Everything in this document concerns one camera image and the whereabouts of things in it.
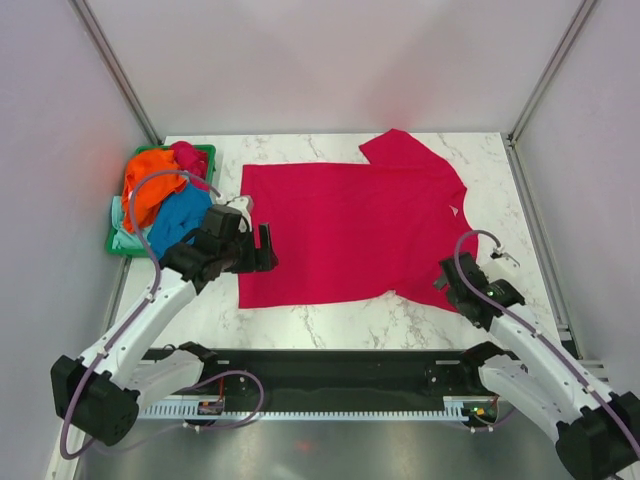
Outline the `green plastic basket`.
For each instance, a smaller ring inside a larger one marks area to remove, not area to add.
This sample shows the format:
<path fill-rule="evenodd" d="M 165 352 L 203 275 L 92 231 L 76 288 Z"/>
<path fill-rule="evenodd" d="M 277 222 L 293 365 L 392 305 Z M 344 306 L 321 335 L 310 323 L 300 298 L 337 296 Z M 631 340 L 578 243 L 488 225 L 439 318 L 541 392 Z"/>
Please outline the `green plastic basket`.
<path fill-rule="evenodd" d="M 201 164 L 204 169 L 201 178 L 210 182 L 215 173 L 216 148 L 210 144 L 191 145 L 184 141 L 180 144 L 187 144 L 193 151 L 198 152 L 202 158 Z M 148 256 L 141 242 L 134 234 L 129 234 L 123 226 L 125 212 L 121 206 L 121 197 L 114 196 L 111 204 L 111 227 L 107 236 L 105 249 L 109 254 L 130 257 L 145 258 Z"/>

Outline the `orange t shirt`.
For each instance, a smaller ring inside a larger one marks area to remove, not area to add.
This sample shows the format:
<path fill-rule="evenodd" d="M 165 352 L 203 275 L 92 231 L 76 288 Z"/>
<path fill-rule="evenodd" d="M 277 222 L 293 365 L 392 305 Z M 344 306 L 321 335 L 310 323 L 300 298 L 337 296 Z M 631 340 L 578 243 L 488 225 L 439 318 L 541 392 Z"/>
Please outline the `orange t shirt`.
<path fill-rule="evenodd" d="M 162 203 L 172 194 L 182 192 L 188 180 L 178 174 L 180 167 L 172 150 L 160 148 L 145 150 L 135 155 L 127 164 L 124 173 L 124 188 L 121 194 L 122 209 L 125 212 L 123 227 L 134 233 L 130 214 L 130 199 L 134 189 L 146 177 L 158 171 L 169 171 L 146 181 L 137 191 L 134 199 L 134 216 L 140 230 L 151 226 Z"/>

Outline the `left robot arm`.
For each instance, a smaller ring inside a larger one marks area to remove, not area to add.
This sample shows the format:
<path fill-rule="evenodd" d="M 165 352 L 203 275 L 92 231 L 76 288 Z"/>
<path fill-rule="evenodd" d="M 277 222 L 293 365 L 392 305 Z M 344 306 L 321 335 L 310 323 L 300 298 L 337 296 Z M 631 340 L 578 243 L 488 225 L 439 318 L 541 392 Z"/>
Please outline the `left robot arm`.
<path fill-rule="evenodd" d="M 210 207 L 202 225 L 157 260 L 155 277 L 136 306 L 77 358 L 51 368 L 62 432 L 72 427 L 106 446 L 119 443 L 151 404 L 182 391 L 208 393 L 219 382 L 216 354 L 186 342 L 153 365 L 141 361 L 153 342 L 221 274 L 269 272 L 278 264 L 268 224 L 251 225 L 243 210 Z"/>

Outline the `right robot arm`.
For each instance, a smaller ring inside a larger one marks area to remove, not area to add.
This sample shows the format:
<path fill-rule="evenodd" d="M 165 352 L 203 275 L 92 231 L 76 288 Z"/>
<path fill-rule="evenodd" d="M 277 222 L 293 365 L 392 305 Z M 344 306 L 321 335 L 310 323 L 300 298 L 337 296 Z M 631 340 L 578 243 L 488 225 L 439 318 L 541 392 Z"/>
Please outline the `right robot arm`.
<path fill-rule="evenodd" d="M 464 252 L 440 261 L 434 285 L 490 340 L 461 356 L 458 381 L 485 389 L 536 424 L 575 479 L 608 479 L 639 460 L 639 399 L 618 394 L 558 341 L 507 279 L 490 279 Z"/>

